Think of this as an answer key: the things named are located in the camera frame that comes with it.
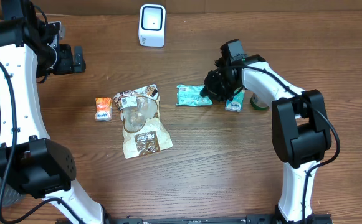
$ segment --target teal snack wrapper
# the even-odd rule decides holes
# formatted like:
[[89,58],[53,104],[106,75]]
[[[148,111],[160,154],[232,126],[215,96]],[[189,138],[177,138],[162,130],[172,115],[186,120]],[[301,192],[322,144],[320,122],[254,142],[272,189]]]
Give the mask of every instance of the teal snack wrapper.
[[192,85],[178,85],[178,103],[176,106],[204,106],[211,105],[210,98],[202,97],[200,91],[204,88],[204,85],[192,86]]
[[225,110],[240,112],[243,107],[244,90],[233,97],[233,100],[226,100]]

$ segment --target wooden table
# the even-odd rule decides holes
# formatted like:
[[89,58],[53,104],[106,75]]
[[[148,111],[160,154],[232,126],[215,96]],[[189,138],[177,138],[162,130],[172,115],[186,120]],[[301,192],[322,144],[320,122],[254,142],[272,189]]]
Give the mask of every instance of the wooden table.
[[[81,45],[87,70],[51,76],[39,85],[51,138],[75,157],[77,179],[112,216],[231,217],[272,213],[282,191],[282,163],[271,142],[269,111],[253,110],[246,93],[241,113],[224,105],[177,107],[176,85],[198,85],[219,47],[240,39],[289,82],[325,97],[341,139],[341,154],[315,178],[315,213],[335,223],[362,223],[362,11],[168,15],[162,49],[138,43],[138,16],[49,17],[66,26],[62,43]],[[151,83],[161,121],[174,147],[136,159],[123,156],[122,123],[94,120],[95,97]],[[329,158],[334,147],[326,153]],[[14,219],[40,200],[5,209]],[[53,223],[53,206],[24,223]]]

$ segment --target candy bar wrapper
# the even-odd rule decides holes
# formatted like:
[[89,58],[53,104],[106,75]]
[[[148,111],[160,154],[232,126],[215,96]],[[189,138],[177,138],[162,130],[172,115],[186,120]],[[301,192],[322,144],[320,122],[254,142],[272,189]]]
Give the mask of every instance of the candy bar wrapper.
[[204,85],[192,86],[192,85],[178,85],[178,103],[176,106],[204,106],[211,105],[212,101],[207,96],[200,95],[200,91],[204,88]]
[[169,149],[173,142],[160,122],[160,96],[156,85],[124,91],[114,96],[123,128],[126,159]]

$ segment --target small candy package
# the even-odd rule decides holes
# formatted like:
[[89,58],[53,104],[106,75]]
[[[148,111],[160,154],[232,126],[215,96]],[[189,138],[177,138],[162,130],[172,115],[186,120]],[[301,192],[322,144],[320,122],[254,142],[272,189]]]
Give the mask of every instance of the small candy package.
[[161,124],[160,96],[156,85],[124,91],[114,96],[124,123],[125,159],[169,149],[173,142]]
[[208,96],[201,96],[200,91],[204,88],[204,85],[192,86],[192,85],[178,85],[178,103],[176,106],[204,106],[211,105],[212,101]]
[[244,100],[244,90],[236,94],[233,97],[233,100],[226,100],[225,110],[236,111],[236,112],[242,111],[243,100]]
[[113,100],[111,98],[95,98],[97,121],[110,121],[112,119]]

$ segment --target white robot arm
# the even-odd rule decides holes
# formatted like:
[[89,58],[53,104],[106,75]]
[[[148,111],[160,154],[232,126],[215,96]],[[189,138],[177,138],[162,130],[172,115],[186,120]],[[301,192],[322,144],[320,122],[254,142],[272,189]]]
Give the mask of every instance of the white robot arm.
[[[304,90],[295,87],[288,81],[276,74],[267,62],[255,62],[250,67],[266,70],[274,74],[279,80],[287,85],[292,91],[301,95]],[[287,92],[284,87],[280,86],[272,77],[263,74],[260,71],[249,68],[242,69],[242,83],[244,88],[251,90],[257,96],[254,103],[272,106],[273,101],[281,98],[293,98],[293,94]],[[298,222],[302,219],[302,196],[307,171],[317,165],[319,162],[310,161],[302,164],[298,169],[294,169],[289,163],[283,164],[283,186],[282,196],[278,202],[278,209],[287,222]],[[312,178],[308,180],[307,196],[305,199],[305,218],[312,214],[311,194],[315,171],[311,172]]]
[[[17,134],[17,146],[27,144],[30,141],[30,136],[35,139],[50,139],[39,106],[36,82],[37,55],[27,44],[24,44],[23,47],[16,47],[12,44],[0,47],[0,62],[6,66],[5,69],[12,76],[11,81],[17,105],[17,127],[20,129]],[[1,68],[0,107],[2,121],[0,145],[5,144],[6,147],[11,147],[13,136],[11,99],[6,78]],[[33,152],[33,149],[29,150],[31,156],[33,156]],[[43,200],[52,198],[61,198],[85,223],[103,224],[102,206],[88,196],[77,179],[71,181],[69,190],[58,190],[42,196]],[[72,223],[78,223],[62,204],[50,203]]]
[[[271,107],[272,143],[284,162],[282,196],[275,212],[279,213],[277,219],[281,223],[300,223],[313,215],[310,201],[315,168],[331,146],[329,126],[312,109],[319,109],[326,117],[323,97],[317,90],[306,92],[293,86],[260,55],[248,57],[237,39],[226,42],[221,54],[216,61],[218,69],[208,73],[201,95],[223,101],[232,98],[240,88],[246,88],[254,92],[251,103],[255,108]],[[299,118],[309,118],[309,122],[297,126]]]

